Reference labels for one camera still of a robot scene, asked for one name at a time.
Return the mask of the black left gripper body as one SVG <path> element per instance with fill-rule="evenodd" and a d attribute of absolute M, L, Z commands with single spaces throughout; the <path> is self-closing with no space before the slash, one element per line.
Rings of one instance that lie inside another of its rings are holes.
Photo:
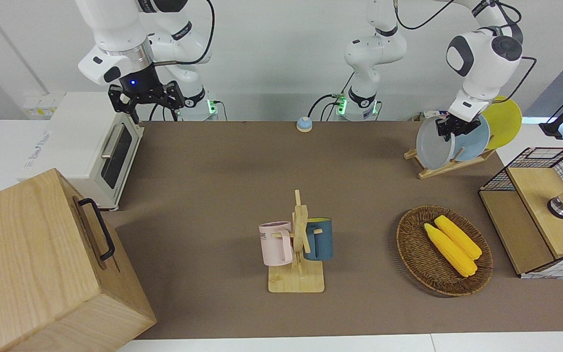
<path fill-rule="evenodd" d="M 465 122 L 451 113 L 446 114 L 444 118 L 436 120 L 436 127 L 446 126 L 449 128 L 449 139 L 451 139 L 451 133 L 468 134 L 477 127 L 480 127 L 480 125 L 481 121 L 478 117 L 474 118 L 471 122 Z"/>

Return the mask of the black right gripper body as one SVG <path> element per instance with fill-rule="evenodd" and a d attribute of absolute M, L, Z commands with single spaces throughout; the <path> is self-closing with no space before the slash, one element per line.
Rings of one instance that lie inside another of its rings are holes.
<path fill-rule="evenodd" d="M 143 93 L 133 93 L 118 85 L 110 85 L 108 97 L 115 111 L 133 111 L 140 104 L 157 104 L 171 110 L 185 106 L 185 97 L 176 82 L 169 82 Z"/>

